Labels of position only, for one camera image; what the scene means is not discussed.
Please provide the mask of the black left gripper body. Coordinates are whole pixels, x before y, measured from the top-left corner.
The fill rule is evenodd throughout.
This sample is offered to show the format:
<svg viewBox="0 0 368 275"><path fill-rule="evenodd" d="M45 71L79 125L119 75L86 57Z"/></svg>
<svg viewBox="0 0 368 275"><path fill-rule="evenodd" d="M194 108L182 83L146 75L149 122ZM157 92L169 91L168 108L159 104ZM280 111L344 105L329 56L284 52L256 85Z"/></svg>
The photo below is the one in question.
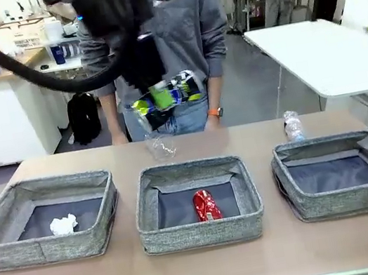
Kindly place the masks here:
<svg viewBox="0 0 368 275"><path fill-rule="evenodd" d="M153 15L148 0L72 0L72 4L79 23L94 39L117 40L112 58L90 78L89 90L121 76L141 91L162 80L166 72L154 38L140 30Z"/></svg>

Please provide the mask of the person's left hand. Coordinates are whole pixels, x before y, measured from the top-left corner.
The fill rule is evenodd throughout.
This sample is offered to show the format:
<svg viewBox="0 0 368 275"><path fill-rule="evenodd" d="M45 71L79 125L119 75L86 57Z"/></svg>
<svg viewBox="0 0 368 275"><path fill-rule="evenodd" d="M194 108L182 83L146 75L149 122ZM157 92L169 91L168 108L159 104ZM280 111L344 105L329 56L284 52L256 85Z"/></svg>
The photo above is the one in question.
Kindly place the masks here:
<svg viewBox="0 0 368 275"><path fill-rule="evenodd" d="M221 120L219 116L208 116L208 119L206 120L204 130L210 131L210 130L218 130L221 127Z"/></svg>

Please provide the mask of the person's right hand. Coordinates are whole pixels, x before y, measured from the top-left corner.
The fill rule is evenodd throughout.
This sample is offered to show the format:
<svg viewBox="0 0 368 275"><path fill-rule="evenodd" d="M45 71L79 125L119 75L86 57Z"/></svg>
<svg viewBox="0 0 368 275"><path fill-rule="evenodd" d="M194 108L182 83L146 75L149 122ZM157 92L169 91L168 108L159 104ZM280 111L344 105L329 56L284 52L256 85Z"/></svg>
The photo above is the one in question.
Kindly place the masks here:
<svg viewBox="0 0 368 275"><path fill-rule="evenodd" d="M129 137L127 134L123 133L122 131L116 132L112 134L112 145L125 145L130 143Z"/></svg>

